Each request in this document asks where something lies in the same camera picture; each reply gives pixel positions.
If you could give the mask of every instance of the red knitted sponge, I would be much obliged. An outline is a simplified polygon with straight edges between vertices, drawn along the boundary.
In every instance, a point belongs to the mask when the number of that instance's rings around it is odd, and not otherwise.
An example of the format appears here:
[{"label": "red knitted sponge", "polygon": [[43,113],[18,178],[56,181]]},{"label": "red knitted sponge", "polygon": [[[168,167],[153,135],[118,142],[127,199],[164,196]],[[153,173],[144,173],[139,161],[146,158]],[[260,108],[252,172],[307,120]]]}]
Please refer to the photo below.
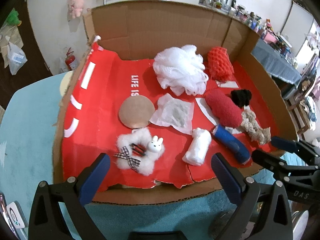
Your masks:
[{"label": "red knitted sponge", "polygon": [[237,128],[241,125],[241,109],[220,89],[208,91],[205,93],[204,99],[211,108],[213,115],[220,119],[221,125],[232,128]]},{"label": "red knitted sponge", "polygon": [[211,78],[221,82],[231,80],[235,72],[227,49],[222,47],[214,47],[208,52],[208,67]]}]

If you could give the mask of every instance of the screw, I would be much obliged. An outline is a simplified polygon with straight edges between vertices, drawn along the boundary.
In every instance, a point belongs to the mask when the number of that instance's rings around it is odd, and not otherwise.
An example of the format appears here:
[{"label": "screw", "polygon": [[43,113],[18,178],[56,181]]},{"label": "screw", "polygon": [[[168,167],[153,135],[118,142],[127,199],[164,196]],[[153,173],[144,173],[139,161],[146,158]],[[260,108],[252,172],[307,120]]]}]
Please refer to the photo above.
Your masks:
[{"label": "screw", "polygon": [[41,182],[39,183],[39,187],[44,187],[46,184],[47,184],[46,181],[41,181]]},{"label": "screw", "polygon": [[282,183],[281,181],[277,180],[277,181],[276,181],[276,185],[277,185],[278,187],[282,187],[282,186],[283,186],[283,183]]},{"label": "screw", "polygon": [[69,183],[74,183],[76,181],[76,177],[69,177],[68,179],[67,179],[67,182],[69,182]]},{"label": "screw", "polygon": [[254,183],[254,179],[252,177],[246,177],[245,180],[248,182],[248,183]]}]

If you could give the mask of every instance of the plastic bag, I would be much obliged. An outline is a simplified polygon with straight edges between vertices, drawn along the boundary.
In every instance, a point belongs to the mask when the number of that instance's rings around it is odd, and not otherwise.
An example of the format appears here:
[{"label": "plastic bag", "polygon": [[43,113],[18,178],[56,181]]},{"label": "plastic bag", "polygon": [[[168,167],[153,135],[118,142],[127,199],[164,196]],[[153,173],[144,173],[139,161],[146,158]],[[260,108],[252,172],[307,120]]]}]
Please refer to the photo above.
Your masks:
[{"label": "plastic bag", "polygon": [[27,62],[27,57],[22,49],[10,41],[7,45],[7,48],[10,72],[12,75],[15,75],[18,70]]},{"label": "plastic bag", "polygon": [[192,134],[192,118],[194,103],[185,102],[165,94],[158,99],[158,109],[154,112],[150,122],[169,127],[170,125],[185,134]]},{"label": "plastic bag", "polygon": [[208,75],[203,72],[203,58],[196,55],[196,46],[171,47],[157,54],[153,69],[163,89],[170,87],[175,95],[203,95]]}]

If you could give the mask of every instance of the cardboard flap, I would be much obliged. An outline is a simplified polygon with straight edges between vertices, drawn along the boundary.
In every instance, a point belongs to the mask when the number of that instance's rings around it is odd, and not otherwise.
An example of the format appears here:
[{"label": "cardboard flap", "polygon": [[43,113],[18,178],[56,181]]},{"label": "cardboard flap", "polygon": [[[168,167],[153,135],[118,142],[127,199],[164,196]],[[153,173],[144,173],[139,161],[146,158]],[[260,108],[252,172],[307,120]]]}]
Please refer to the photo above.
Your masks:
[{"label": "cardboard flap", "polygon": [[83,22],[84,22],[84,30],[87,35],[87,39],[91,41],[92,38],[96,36],[96,33],[94,31],[94,26],[93,26],[91,10],[88,13],[83,15]]},{"label": "cardboard flap", "polygon": [[[257,174],[261,166],[253,164],[251,167],[239,169],[244,177]],[[164,184],[150,189],[138,188],[118,188],[110,189],[105,192],[97,193],[93,201],[98,203],[112,203],[112,204],[161,204],[173,203],[183,200],[192,199],[195,197],[202,197],[210,192],[221,189],[221,184],[218,179],[211,179],[203,182],[195,182],[192,185],[185,186],[181,189],[173,185]]]},{"label": "cardboard flap", "polygon": [[[138,0],[94,8],[92,21],[103,48],[117,52],[123,60],[137,60],[186,44],[197,46],[197,53],[206,58],[212,47],[222,46],[233,20],[200,6]],[[237,31],[244,31],[241,37],[245,40],[247,30]]]},{"label": "cardboard flap", "polygon": [[232,20],[228,34],[222,45],[222,47],[228,50],[231,62],[234,62],[251,32],[253,31],[248,26],[237,20]]}]

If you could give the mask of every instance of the light blue table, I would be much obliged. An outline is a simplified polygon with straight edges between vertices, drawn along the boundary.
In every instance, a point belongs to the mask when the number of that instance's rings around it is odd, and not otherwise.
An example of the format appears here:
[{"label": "light blue table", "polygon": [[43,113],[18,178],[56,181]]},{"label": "light blue table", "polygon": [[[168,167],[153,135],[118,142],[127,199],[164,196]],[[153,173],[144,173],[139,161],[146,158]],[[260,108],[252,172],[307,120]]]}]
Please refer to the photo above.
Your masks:
[{"label": "light blue table", "polygon": [[298,87],[301,75],[278,51],[259,39],[251,54],[272,76]]},{"label": "light blue table", "polygon": [[[7,203],[18,201],[29,220],[33,196],[40,181],[52,183],[52,144],[59,111],[60,82],[64,74],[53,76],[17,91],[0,126],[0,145],[5,148],[0,161],[0,191]],[[302,165],[295,155],[284,159]],[[272,184],[271,172],[262,170],[254,178]],[[235,208],[224,191],[205,197],[166,205],[119,206],[89,204],[86,209],[108,240],[125,240],[131,231],[181,230],[189,240],[209,240],[208,227],[220,211]],[[80,239],[65,207],[67,224]]]}]

